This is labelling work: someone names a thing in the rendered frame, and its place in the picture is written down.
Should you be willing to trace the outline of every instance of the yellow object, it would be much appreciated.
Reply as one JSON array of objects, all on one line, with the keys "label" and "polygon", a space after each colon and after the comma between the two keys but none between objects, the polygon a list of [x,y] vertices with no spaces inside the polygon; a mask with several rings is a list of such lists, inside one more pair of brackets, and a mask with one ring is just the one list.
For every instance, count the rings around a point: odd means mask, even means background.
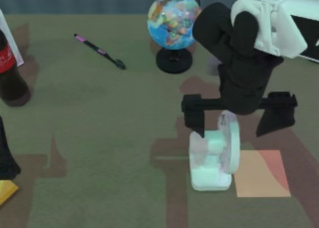
[{"label": "yellow object", "polygon": [[19,187],[12,181],[0,181],[0,206],[2,206],[18,189]]}]

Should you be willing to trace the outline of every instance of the table surface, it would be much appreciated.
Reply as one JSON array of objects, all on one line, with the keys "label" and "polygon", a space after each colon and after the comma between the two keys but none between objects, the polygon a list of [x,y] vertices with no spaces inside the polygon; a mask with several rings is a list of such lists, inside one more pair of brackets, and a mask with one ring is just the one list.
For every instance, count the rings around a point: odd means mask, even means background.
[{"label": "table surface", "polygon": [[[298,98],[293,128],[257,139],[260,113],[239,117],[242,149],[277,149],[285,166],[296,167],[286,168],[292,197],[239,199],[234,184],[226,192],[198,193],[189,181],[190,131],[180,102],[189,93],[218,96],[207,51],[192,46],[192,68],[169,75],[156,67],[159,48],[148,36],[145,15],[6,18],[33,96],[22,108],[0,104],[22,168],[14,181],[20,191],[0,208],[0,227],[319,227],[313,202],[319,194],[312,192],[319,190],[319,65],[287,59],[273,72],[268,91]],[[122,59],[128,70],[114,67],[74,33]],[[215,128],[217,116],[207,115],[208,127]]]}]

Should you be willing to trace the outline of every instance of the black globe base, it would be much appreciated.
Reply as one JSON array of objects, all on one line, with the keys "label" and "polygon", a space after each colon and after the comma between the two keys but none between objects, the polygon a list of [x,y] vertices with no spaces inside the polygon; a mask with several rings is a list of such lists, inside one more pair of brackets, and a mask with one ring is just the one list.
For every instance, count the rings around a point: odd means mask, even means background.
[{"label": "black globe base", "polygon": [[193,56],[187,49],[167,50],[162,48],[156,56],[158,68],[169,74],[181,74],[193,64]]}]

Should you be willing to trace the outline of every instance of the globe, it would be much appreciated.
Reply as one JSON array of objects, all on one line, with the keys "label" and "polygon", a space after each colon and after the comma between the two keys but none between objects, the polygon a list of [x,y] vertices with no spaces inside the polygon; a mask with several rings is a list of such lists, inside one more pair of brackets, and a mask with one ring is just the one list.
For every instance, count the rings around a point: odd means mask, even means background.
[{"label": "globe", "polygon": [[196,0],[156,0],[148,13],[149,33],[163,48],[186,48],[194,42],[192,28],[200,13]]}]

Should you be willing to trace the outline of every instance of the red bottle label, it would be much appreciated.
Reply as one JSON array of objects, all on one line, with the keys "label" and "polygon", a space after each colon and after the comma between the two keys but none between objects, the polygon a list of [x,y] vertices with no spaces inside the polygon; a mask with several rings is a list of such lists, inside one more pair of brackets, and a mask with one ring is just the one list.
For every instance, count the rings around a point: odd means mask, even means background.
[{"label": "red bottle label", "polygon": [[9,43],[0,51],[0,73],[8,71],[15,64],[15,57],[11,51]]}]

